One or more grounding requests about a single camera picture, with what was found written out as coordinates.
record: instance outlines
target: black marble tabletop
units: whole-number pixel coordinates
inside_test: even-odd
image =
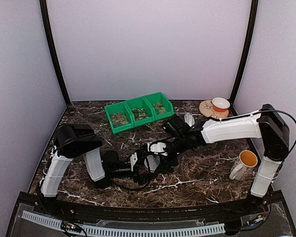
[[[175,113],[183,118],[191,113],[195,120],[204,119],[198,110],[200,101],[171,101]],[[167,134],[161,128],[162,120],[113,135],[104,106],[110,102],[73,102],[69,105],[60,124],[89,124],[95,133],[103,137],[101,152],[114,150],[121,160],[147,142],[164,139]],[[179,165],[172,174],[159,174],[150,185],[139,192],[129,192],[119,187],[96,189],[89,178],[84,159],[78,157],[69,165],[59,187],[57,199],[82,204],[110,207],[162,208],[185,207],[243,199],[250,191],[257,169],[244,181],[231,181],[228,176],[233,161],[242,150],[249,150],[245,139],[222,141],[199,147],[179,155]],[[45,154],[40,162],[30,193],[35,194],[42,178],[43,168],[49,158]],[[132,180],[116,182],[131,188]]]

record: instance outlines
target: green bin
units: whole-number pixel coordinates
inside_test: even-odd
[[[174,115],[173,105],[161,92],[151,94],[151,95],[146,95],[144,96],[144,99],[151,104],[154,110],[153,114],[154,114],[155,120],[165,119]],[[165,108],[166,112],[163,114],[157,114],[157,110],[155,110],[153,106],[156,103],[161,103],[162,106]]]
[[[107,113],[108,120],[110,122],[113,134],[117,134],[119,132],[123,132],[123,131],[129,130],[129,129],[132,129],[135,127],[133,118],[131,116],[131,111],[129,110],[129,108],[127,107],[127,105],[124,102],[120,102],[120,103],[113,104],[113,105],[108,105],[108,106],[105,106],[104,108]],[[114,127],[110,115],[118,114],[118,113],[125,115],[129,124]]]
[[[132,117],[132,119],[134,121],[135,127],[145,125],[147,123],[155,121],[155,119],[154,119],[154,108],[143,97],[127,100],[127,101],[125,101],[125,104],[126,104],[126,106],[128,107],[128,109],[129,109],[129,111],[131,113],[131,117]],[[146,111],[146,118],[141,119],[141,120],[136,120],[136,118],[134,116],[134,113],[132,111],[135,108],[144,109]]]

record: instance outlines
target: black frame post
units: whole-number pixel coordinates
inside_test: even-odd
[[[61,69],[60,69],[60,64],[59,64],[57,53],[56,53],[55,43],[54,43],[53,34],[51,31],[51,26],[50,26],[50,21],[49,21],[49,16],[48,16],[47,2],[46,2],[46,0],[39,0],[39,3],[40,3],[40,11],[41,11],[42,19],[43,19],[43,24],[44,24],[44,28],[45,28],[45,34],[46,34],[46,39],[47,39],[47,43],[48,43],[48,47],[49,47],[50,56],[53,61],[55,73],[57,76],[57,80],[58,80],[61,92],[63,94],[66,105],[68,106],[71,103],[71,101],[69,98],[69,94],[68,94],[68,91],[67,91],[67,88],[65,85],[65,81],[64,81]]]
[[[252,35],[253,35],[253,30],[255,27],[255,22],[256,22],[256,16],[257,16],[257,11],[258,11],[258,1],[259,0],[252,0],[251,2],[251,10],[250,10],[250,16],[249,16],[249,22],[248,22],[248,28],[247,28],[247,34],[246,34],[246,39],[245,43],[243,45],[243,50],[242,50],[242,55],[239,63],[239,68],[237,72],[237,76],[232,88],[232,92],[230,95],[229,102],[233,105],[235,102],[235,99],[237,97],[237,93],[240,87],[241,79],[246,67],[248,55],[249,55],[249,50],[250,50],[250,45],[251,45],[251,40],[252,40]]]

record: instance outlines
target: coaster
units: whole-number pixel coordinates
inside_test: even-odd
[[[229,110],[219,113],[216,110],[214,110],[213,103],[211,100],[204,100],[199,105],[199,110],[202,115],[206,117],[213,117],[215,119],[223,119],[228,117]]]

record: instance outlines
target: white wall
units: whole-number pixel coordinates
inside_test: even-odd
[[[0,237],[64,109],[39,1],[0,0]]]
[[[229,98],[250,0],[49,0],[71,100]]]
[[[296,118],[296,0],[259,1],[256,27],[235,108],[238,113],[270,103]],[[286,119],[295,139],[294,123]],[[276,189],[282,189],[296,225],[296,148],[287,158]]]

